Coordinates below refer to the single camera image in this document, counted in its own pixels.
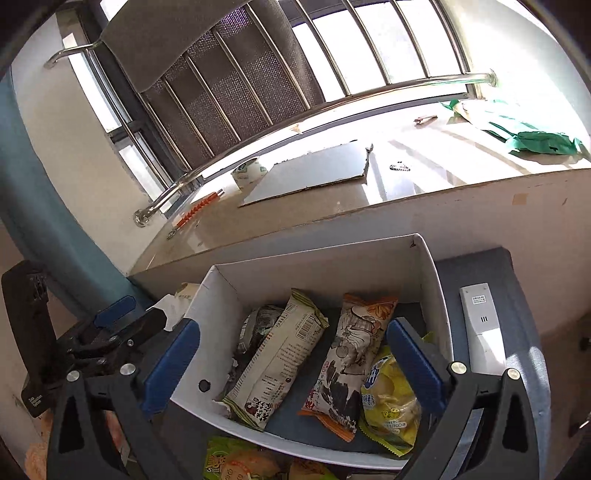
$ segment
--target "metal railing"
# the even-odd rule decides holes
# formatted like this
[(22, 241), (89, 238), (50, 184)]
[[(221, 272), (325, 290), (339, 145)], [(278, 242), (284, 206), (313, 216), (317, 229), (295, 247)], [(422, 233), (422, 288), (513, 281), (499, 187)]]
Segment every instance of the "metal railing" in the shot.
[[(184, 117), (185, 120), (187, 121), (188, 125), (190, 126), (191, 130), (193, 131), (198, 142), (201, 143), (201, 145), (204, 147), (205, 151), (207, 152), (207, 154), (210, 157), (210, 160), (207, 163), (205, 163), (204, 165), (202, 165), (196, 169), (188, 171), (185, 175), (183, 175), (181, 178), (179, 178), (177, 181), (175, 181), (170, 187), (168, 187), (165, 191), (163, 191), (163, 193), (157, 199), (155, 199), (148, 207), (146, 207), (145, 209), (140, 209), (140, 210), (136, 211), (134, 214), (134, 220), (138, 226), (145, 226), (150, 221), (150, 218), (160, 209), (160, 207), (162, 207), (167, 201), (169, 201), (182, 188), (186, 187), (190, 183), (199, 179), (202, 172), (206, 168), (217, 163), (219, 160), (227, 157), (229, 154), (232, 154), (249, 144), (252, 144), (256, 140), (260, 140), (261, 138), (266, 137), (269, 134), (272, 134), (273, 132), (277, 132), (278, 130), (289, 127), (290, 125), (301, 122), (305, 119), (311, 118), (312, 116), (315, 116), (315, 115), (322, 113), (324, 111), (327, 111), (329, 109), (333, 109), (335, 107), (346, 105), (348, 103), (356, 102), (358, 100), (370, 98), (370, 97), (380, 95), (383, 93), (394, 92), (397, 90), (404, 90), (404, 89), (419, 87), (419, 86), (464, 84), (468, 88), (468, 92), (470, 93), (470, 95), (476, 96), (476, 89), (474, 88), (474, 85), (479, 84), (479, 83), (487, 83), (487, 84), (493, 85), (493, 86), (496, 85), (496, 76), (494, 73), (492, 73), (492, 72), (471, 73), (470, 72), (467, 56), (466, 56), (466, 53), (462, 49), (458, 33), (454, 29), (453, 24), (448, 16), (446, 10), (442, 6), (440, 0), (430, 0), (430, 3), (432, 5), (433, 9), (435, 10), (435, 13), (437, 14), (437, 17), (438, 17), (439, 21), (441, 22), (441, 24), (444, 28), (444, 31), (447, 35), (449, 43), (450, 43), (452, 50), (454, 52), (454, 56), (457, 60), (460, 74), (431, 77), (428, 66), (427, 66), (427, 62), (424, 57), (424, 54), (423, 54), (421, 47), (417, 41), (417, 37), (415, 36), (413, 29), (411, 28), (410, 23), (408, 22), (406, 16), (404, 15), (401, 7), (398, 5), (397, 0), (384, 0), (385, 3), (389, 2), (392, 5), (393, 9), (395, 10), (396, 14), (398, 15), (398, 18), (400, 19), (402, 26), (406, 30), (406, 33), (408, 34), (408, 38), (409, 38), (411, 44), (413, 45), (413, 49), (418, 57), (418, 60), (421, 65), (421, 69), (424, 74), (424, 78), (420, 78), (420, 79), (416, 79), (416, 80), (409, 80), (406, 82), (392, 83), (390, 81), (389, 76), (388, 76), (388, 72), (387, 72), (385, 63), (384, 63), (383, 59), (381, 58), (381, 55), (374, 43), (369, 31), (367, 30), (363, 21), (361, 20), (361, 17), (359, 16), (357, 11), (355, 10), (353, 5), (351, 4), (350, 0), (341, 0), (343, 5), (345, 6), (346, 10), (349, 12), (351, 17), (353, 18), (357, 28), (361, 32), (363, 39), (367, 43), (367, 45), (371, 51), (371, 54), (375, 60), (375, 63), (378, 66), (379, 72), (380, 72), (380, 74), (384, 80), (384, 83), (385, 83), (384, 86), (381, 86), (378, 88), (367, 90), (365, 92), (351, 94), (349, 86), (347, 85), (344, 75), (340, 71), (339, 66), (337, 65), (337, 63), (335, 61), (335, 58), (333, 57), (332, 53), (330, 52), (330, 49), (328, 48), (326, 42), (324, 41), (322, 35), (320, 34), (320, 31), (318, 30), (318, 28), (314, 24), (312, 18), (306, 12), (306, 10), (304, 9), (300, 0), (292, 0), (292, 1), (294, 2), (297, 10), (299, 11), (303, 21), (308, 25), (312, 35), (316, 39), (316, 42), (318, 43), (328, 64), (330, 65), (332, 72), (335, 75), (335, 78), (336, 78), (336, 80), (343, 92), (344, 97), (340, 98), (338, 100), (334, 100), (332, 102), (326, 102), (321, 105), (316, 105), (314, 107), (310, 107), (310, 104), (309, 104), (308, 100), (306, 99), (306, 96), (305, 96), (301, 86), (299, 85), (294, 73), (291, 71), (289, 64), (287, 63), (287, 61), (285, 60), (285, 58), (281, 54), (279, 48), (274, 43), (273, 39), (271, 38), (271, 36), (267, 32), (267, 29), (262, 24), (261, 20), (257, 17), (254, 10), (250, 7), (250, 5), (245, 4), (243, 7), (245, 12), (247, 13), (247, 15), (250, 18), (250, 20), (252, 21), (252, 23), (257, 27), (257, 29), (261, 33), (261, 36), (263, 37), (266, 44), (268, 45), (268, 47), (272, 51), (273, 55), (275, 56), (275, 58), (277, 59), (277, 61), (281, 65), (283, 71), (285, 71), (291, 86), (293, 87), (294, 91), (296, 92), (297, 96), (299, 97), (301, 104), (305, 110), (304, 110), (304, 112), (302, 112), (292, 118), (289, 118), (289, 119), (282, 121), (280, 123), (277, 123), (277, 124), (273, 124), (267, 110), (265, 109), (264, 104), (261, 102), (256, 90), (254, 89), (252, 83), (248, 79), (246, 73), (242, 70), (242, 68), (239, 65), (238, 61), (236, 60), (234, 54), (232, 53), (232, 51), (230, 50), (230, 48), (228, 47), (228, 45), (226, 44), (226, 42), (224, 41), (222, 36), (218, 33), (216, 28), (213, 27), (210, 30), (210, 32), (213, 34), (213, 37), (215, 38), (217, 43), (222, 48), (222, 51), (224, 52), (225, 56), (228, 58), (233, 69), (238, 74), (242, 84), (246, 87), (246, 89), (249, 92), (250, 96), (252, 97), (256, 107), (259, 109), (260, 113), (262, 114), (263, 118), (265, 119), (265, 121), (268, 125), (268, 128), (259, 132), (256, 135), (251, 136), (250, 138), (246, 138), (246, 139), (242, 140), (240, 138), (240, 136), (238, 135), (236, 129), (234, 128), (234, 126), (230, 122), (227, 114), (222, 109), (218, 99), (216, 99), (211, 88), (206, 83), (204, 77), (201, 75), (201, 73), (198, 70), (195, 63), (192, 61), (192, 59), (190, 58), (190, 56), (187, 53), (183, 54), (183, 59), (185, 60), (185, 62), (189, 66), (189, 69), (193, 72), (197, 81), (200, 83), (201, 87), (203, 88), (203, 90), (206, 92), (207, 96), (212, 101), (212, 104), (214, 105), (216, 111), (220, 115), (223, 123), (228, 127), (228, 129), (230, 130), (230, 133), (232, 134), (234, 139), (237, 141), (237, 143), (234, 146), (227, 149), (226, 151), (224, 151), (222, 153), (215, 154), (213, 152), (213, 150), (211, 149), (210, 145), (208, 145), (208, 143), (205, 140), (202, 133), (199, 131), (199, 129), (196, 126), (196, 124), (194, 123), (194, 121), (191, 119), (191, 116), (189, 115), (186, 108), (184, 107), (184, 105), (182, 104), (182, 102), (180, 101), (178, 96), (176, 95), (175, 91), (173, 90), (173, 88), (170, 85), (170, 83), (168, 82), (168, 80), (165, 78), (165, 76), (162, 76), (161, 80), (163, 81), (165, 90), (172, 97), (172, 99), (173, 99), (174, 103), (177, 105), (182, 117)], [(62, 51), (59, 51), (58, 53), (56, 53), (54, 56), (52, 56), (49, 59), (46, 66), (50, 67), (60, 58), (66, 57), (66, 56), (74, 54), (74, 53), (84, 52), (85, 55), (88, 55), (89, 54), (88, 52), (90, 50), (93, 50), (94, 48), (96, 48), (98, 45), (100, 45), (100, 40), (93, 43), (93, 44), (80, 46), (80, 47), (74, 47), (74, 48), (67, 48)], [(100, 79), (100, 76), (97, 77), (97, 81), (99, 82), (99, 85), (101, 85), (101, 88), (103, 89), (104, 86), (102, 85), (102, 80)], [(172, 151), (176, 153), (176, 155), (179, 158), (182, 165), (185, 166), (185, 168), (187, 168), (189, 170), (190, 169), (189, 162), (186, 160), (186, 158), (184, 157), (184, 155), (181, 152), (181, 150), (179, 149), (179, 147), (175, 144), (171, 133), (166, 130), (165, 126), (158, 118), (157, 114), (155, 113), (154, 109), (152, 108), (152, 106), (148, 102), (145, 95), (138, 94), (138, 96), (139, 96), (141, 102), (144, 104), (144, 106), (145, 106), (146, 110), (148, 111), (148, 113), (150, 114), (150, 116), (153, 118), (156, 126), (163, 134), (164, 139), (168, 142)], [(129, 135), (131, 141), (134, 142), (134, 145), (136, 145), (137, 141), (134, 141), (135, 137), (131, 134), (131, 132), (127, 132), (127, 133)], [(138, 144), (138, 145), (136, 145), (136, 147), (140, 151), (140, 153), (142, 154), (144, 159), (146, 159), (147, 157), (146, 157), (145, 153), (143, 152), (143, 150), (141, 149), (141, 146)]]

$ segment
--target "white remote control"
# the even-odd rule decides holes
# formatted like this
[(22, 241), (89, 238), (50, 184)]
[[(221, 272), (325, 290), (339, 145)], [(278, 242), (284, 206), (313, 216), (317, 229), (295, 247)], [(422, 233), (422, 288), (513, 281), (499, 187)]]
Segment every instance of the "white remote control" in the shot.
[(470, 367), (480, 374), (502, 375), (506, 369), (505, 346), (488, 283), (460, 288)]

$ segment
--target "blue gripper pad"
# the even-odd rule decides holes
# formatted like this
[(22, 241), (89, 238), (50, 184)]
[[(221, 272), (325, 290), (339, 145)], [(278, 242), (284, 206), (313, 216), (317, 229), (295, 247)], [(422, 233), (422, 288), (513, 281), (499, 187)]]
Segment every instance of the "blue gripper pad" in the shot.
[(415, 341), (422, 343), (423, 340), (416, 332), (412, 335), (415, 337), (413, 340), (405, 328), (412, 329), (403, 317), (390, 322), (386, 332), (388, 346), (417, 396), (421, 408), (439, 417), (447, 405), (445, 378), (441, 378), (437, 372), (438, 369), (433, 367), (425, 353), (415, 343)]
[(135, 305), (135, 298), (131, 295), (127, 295), (97, 313), (93, 323), (95, 324), (95, 327), (98, 328), (108, 327), (119, 320), (123, 315), (132, 312), (135, 309)]
[(199, 324), (193, 320), (181, 320), (168, 335), (174, 336), (174, 339), (144, 380), (141, 409), (148, 418), (166, 408), (199, 348)]

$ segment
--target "white board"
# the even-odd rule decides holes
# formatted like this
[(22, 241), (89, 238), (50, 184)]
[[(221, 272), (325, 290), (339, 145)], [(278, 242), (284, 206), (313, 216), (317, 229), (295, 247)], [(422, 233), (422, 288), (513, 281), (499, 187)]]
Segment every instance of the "white board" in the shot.
[(241, 206), (361, 178), (365, 175), (367, 164), (366, 146), (359, 141), (286, 160), (270, 169)]

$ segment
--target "blue curtain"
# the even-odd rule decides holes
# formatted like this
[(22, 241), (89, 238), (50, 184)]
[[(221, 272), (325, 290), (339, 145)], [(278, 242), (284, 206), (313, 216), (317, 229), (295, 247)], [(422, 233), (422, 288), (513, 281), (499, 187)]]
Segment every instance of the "blue curtain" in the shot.
[(126, 295), (138, 303), (127, 321), (152, 305), (62, 202), (27, 135), (10, 71), (0, 80), (0, 218), (23, 256), (47, 266), (50, 290), (80, 320)]

